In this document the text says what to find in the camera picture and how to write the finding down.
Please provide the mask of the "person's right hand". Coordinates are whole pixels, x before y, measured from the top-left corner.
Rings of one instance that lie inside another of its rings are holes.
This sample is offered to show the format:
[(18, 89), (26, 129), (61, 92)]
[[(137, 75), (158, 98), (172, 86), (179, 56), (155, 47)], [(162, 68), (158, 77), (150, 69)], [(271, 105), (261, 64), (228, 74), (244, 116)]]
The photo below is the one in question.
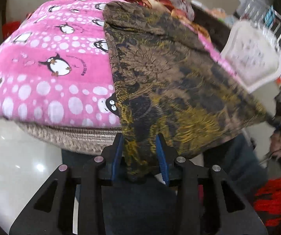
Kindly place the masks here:
[(270, 137), (270, 153), (273, 158), (281, 158), (281, 133), (275, 131)]

